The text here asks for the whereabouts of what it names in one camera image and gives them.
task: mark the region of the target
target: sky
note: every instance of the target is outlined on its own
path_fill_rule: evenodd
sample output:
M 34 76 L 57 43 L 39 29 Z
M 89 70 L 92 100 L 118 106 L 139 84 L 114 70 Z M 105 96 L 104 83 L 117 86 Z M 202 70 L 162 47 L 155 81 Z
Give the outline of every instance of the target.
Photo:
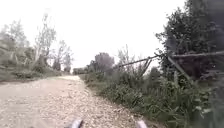
M 167 15 L 185 0 L 1 0 L 0 28 L 20 20 L 33 43 L 44 13 L 74 53 L 73 67 L 84 67 L 99 52 L 117 60 L 118 50 L 128 46 L 137 58 L 153 56 L 161 44 Z

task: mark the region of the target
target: foliage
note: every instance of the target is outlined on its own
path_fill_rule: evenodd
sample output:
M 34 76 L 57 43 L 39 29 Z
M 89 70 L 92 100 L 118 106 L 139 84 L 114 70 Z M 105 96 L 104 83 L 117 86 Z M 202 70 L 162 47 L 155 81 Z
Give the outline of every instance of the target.
M 168 19 L 165 32 L 157 35 L 164 39 L 166 54 L 208 53 L 217 50 L 217 27 L 209 19 L 202 1 L 189 0 L 185 12 L 178 9 Z M 177 62 L 190 76 L 200 78 L 207 70 L 214 69 L 214 58 L 185 58 Z M 166 57 L 161 60 L 166 76 L 173 73 L 174 67 Z
M 114 64 L 114 58 L 108 53 L 99 53 L 95 56 L 95 68 L 99 71 L 105 71 L 110 69 Z
M 58 60 L 54 60 L 52 68 L 57 70 L 57 71 L 61 71 L 61 64 L 59 63 Z
M 1 33 L 12 38 L 16 42 L 14 46 L 16 48 L 29 46 L 20 21 L 13 21 L 10 25 L 5 25 Z
M 71 67 L 65 67 L 65 68 L 64 68 L 64 71 L 67 72 L 67 73 L 70 73 L 70 71 L 71 71 Z
M 33 71 L 36 71 L 38 73 L 45 73 L 45 62 L 44 62 L 44 57 L 43 56 L 40 56 L 38 61 L 36 61 L 32 67 L 32 70 Z

